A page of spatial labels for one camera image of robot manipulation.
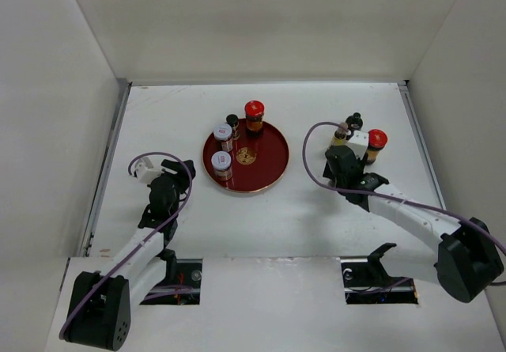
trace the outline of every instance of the round tray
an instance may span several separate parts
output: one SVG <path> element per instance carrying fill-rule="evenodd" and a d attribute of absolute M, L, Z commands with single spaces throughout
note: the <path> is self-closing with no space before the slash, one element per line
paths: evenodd
<path fill-rule="evenodd" d="M 214 175 L 211 157 L 221 150 L 220 144 L 211 134 L 202 154 L 204 166 L 211 179 L 220 186 L 237 192 L 256 192 L 268 188 L 281 178 L 289 160 L 289 149 L 283 134 L 267 122 L 263 122 L 263 133 L 257 137 L 246 134 L 246 119 L 239 120 L 240 137 L 234 141 L 232 156 L 232 178 L 225 182 Z"/>

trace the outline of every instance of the white wall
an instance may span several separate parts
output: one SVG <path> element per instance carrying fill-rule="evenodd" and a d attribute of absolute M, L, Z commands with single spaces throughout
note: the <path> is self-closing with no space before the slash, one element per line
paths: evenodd
<path fill-rule="evenodd" d="M 136 82 L 409 78 L 454 0 L 78 0 Z"/>
<path fill-rule="evenodd" d="M 118 85 L 75 0 L 0 0 L 0 350 L 42 350 Z"/>
<path fill-rule="evenodd" d="M 506 243 L 506 0 L 457 0 L 410 92 L 447 206 Z M 503 340 L 505 290 L 489 289 Z"/>

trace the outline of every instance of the small bottle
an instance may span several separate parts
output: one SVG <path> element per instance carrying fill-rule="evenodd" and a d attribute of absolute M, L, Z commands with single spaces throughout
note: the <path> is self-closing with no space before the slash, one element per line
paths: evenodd
<path fill-rule="evenodd" d="M 222 181 L 232 178 L 232 157 L 227 152 L 216 152 L 211 157 L 214 175 Z"/>
<path fill-rule="evenodd" d="M 359 131 L 364 126 L 364 121 L 362 121 L 361 114 L 358 112 L 348 116 L 346 123 L 348 124 L 348 129 L 352 131 Z"/>
<path fill-rule="evenodd" d="M 257 136 L 263 132 L 263 114 L 265 107 L 257 100 L 248 101 L 244 106 L 246 112 L 246 132 Z"/>
<path fill-rule="evenodd" d="M 341 127 L 334 132 L 334 136 L 332 137 L 332 141 L 330 141 L 329 148 L 331 146 L 344 145 L 346 143 L 346 133 L 348 132 L 348 124 L 340 123 Z"/>
<path fill-rule="evenodd" d="M 367 147 L 367 161 L 370 165 L 376 161 L 378 153 L 385 147 L 388 142 L 387 134 L 379 129 L 371 129 L 369 131 L 369 145 Z"/>
<path fill-rule="evenodd" d="M 232 127 L 232 138 L 234 140 L 238 140 L 239 139 L 239 118 L 237 117 L 237 115 L 228 115 L 227 116 L 227 124 Z"/>
<path fill-rule="evenodd" d="M 233 148 L 232 127 L 228 124 L 220 124 L 214 128 L 214 138 L 221 144 L 221 150 L 229 152 Z"/>

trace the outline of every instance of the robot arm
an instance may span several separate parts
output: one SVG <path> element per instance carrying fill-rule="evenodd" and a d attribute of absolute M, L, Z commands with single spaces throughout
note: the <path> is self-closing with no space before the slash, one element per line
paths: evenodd
<path fill-rule="evenodd" d="M 423 241 L 431 251 L 428 255 L 417 255 L 395 244 L 383 245 L 368 258 L 380 263 L 388 276 L 439 283 L 453 298 L 467 303 L 504 271 L 493 243 L 454 218 L 385 197 L 346 192 L 374 191 L 410 200 L 382 176 L 364 173 L 365 151 L 361 145 L 356 147 L 353 139 L 350 141 L 348 146 L 332 146 L 325 153 L 327 164 L 323 176 L 335 187 L 345 189 L 342 194 L 349 202 L 394 222 Z M 470 220 L 488 232 L 483 222 Z"/>
<path fill-rule="evenodd" d="M 193 161 L 185 161 L 184 164 L 193 179 Z M 135 165 L 135 176 L 151 189 L 149 205 L 134 236 L 111 262 L 99 271 L 78 275 L 67 316 L 108 272 L 125 259 L 128 259 L 128 263 L 123 264 L 85 302 L 63 334 L 67 342 L 118 350 L 128 336 L 131 312 L 156 284 L 166 278 L 172 279 L 176 270 L 176 256 L 165 247 L 174 237 L 177 217 L 148 240 L 146 238 L 179 209 L 179 196 L 188 189 L 189 177 L 179 163 L 164 160 L 162 166 L 175 173 L 156 170 L 146 157 Z"/>

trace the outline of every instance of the metal frame edge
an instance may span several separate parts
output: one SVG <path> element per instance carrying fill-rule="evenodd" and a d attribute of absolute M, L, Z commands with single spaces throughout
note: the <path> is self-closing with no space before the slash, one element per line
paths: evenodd
<path fill-rule="evenodd" d="M 353 78 L 343 78 L 343 79 L 335 79 L 335 78 L 317 78 L 317 79 L 282 79 L 282 78 L 272 78 L 272 79 L 261 79 L 261 78 L 239 78 L 239 79 L 175 79 L 171 81 L 165 80 L 146 80 L 139 79 L 132 81 L 133 87 L 159 87 L 164 85 L 265 85 L 265 84 L 283 84 L 283 83 L 335 83 L 335 82 L 343 82 L 343 83 L 397 83 L 398 85 L 403 85 L 402 81 L 392 80 L 392 79 L 353 79 Z"/>
<path fill-rule="evenodd" d="M 112 158 L 116 149 L 116 144 L 119 138 L 119 130 L 123 122 L 125 110 L 127 108 L 128 96 L 130 95 L 130 89 L 132 83 L 127 79 L 118 78 L 119 94 L 116 102 L 116 108 L 114 115 L 112 116 L 111 129 L 108 135 L 108 141 L 105 146 L 104 159 L 102 160 L 102 167 L 100 169 L 100 175 L 95 188 L 95 195 L 93 196 L 93 204 L 89 211 L 89 216 L 85 224 L 84 232 L 81 235 L 79 244 L 77 245 L 77 257 L 88 257 L 89 249 L 93 242 L 93 234 L 96 228 L 96 221 L 102 201 L 104 200 L 105 186 L 109 179 L 109 172 L 111 170 Z"/>
<path fill-rule="evenodd" d="M 432 161 L 429 156 L 429 150 L 427 149 L 427 144 L 425 143 L 424 136 L 421 133 L 420 123 L 418 122 L 418 118 L 416 112 L 414 111 L 413 102 L 411 101 L 410 91 L 408 90 L 408 86 L 406 83 L 397 84 L 398 90 L 401 93 L 402 102 L 404 103 L 404 107 L 406 108 L 406 112 L 408 118 L 410 119 L 411 127 L 413 128 L 413 133 L 415 138 L 417 139 L 418 148 L 421 150 L 424 165 L 430 172 L 430 176 L 432 179 L 432 184 L 436 189 L 437 198 L 440 203 L 442 209 L 446 210 L 446 204 L 443 198 L 443 192 L 441 191 L 440 184 L 436 177 L 436 171 L 434 170 L 434 166 L 432 165 Z"/>

